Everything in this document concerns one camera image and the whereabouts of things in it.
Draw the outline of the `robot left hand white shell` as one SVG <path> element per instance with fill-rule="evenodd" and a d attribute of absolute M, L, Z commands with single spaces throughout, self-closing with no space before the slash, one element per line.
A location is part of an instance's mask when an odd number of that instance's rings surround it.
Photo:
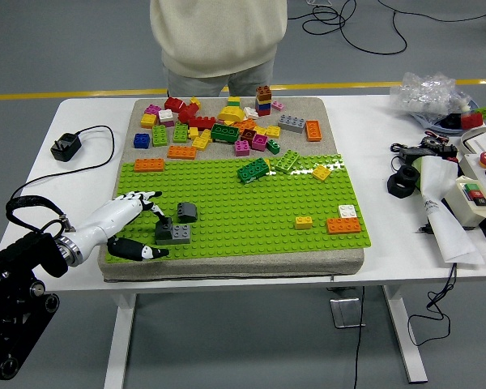
<path fill-rule="evenodd" d="M 169 255 L 167 249 L 150 247 L 116 236 L 144 211 L 152 212 L 160 221 L 164 221 L 164 213 L 151 201 L 161 195 L 160 191 L 131 191 L 120 195 L 95 210 L 74 232 L 64 233 L 60 241 L 69 250 L 68 264 L 72 267 L 82 264 L 96 246 L 103 244 L 111 255 L 132 261 L 159 259 Z"/>

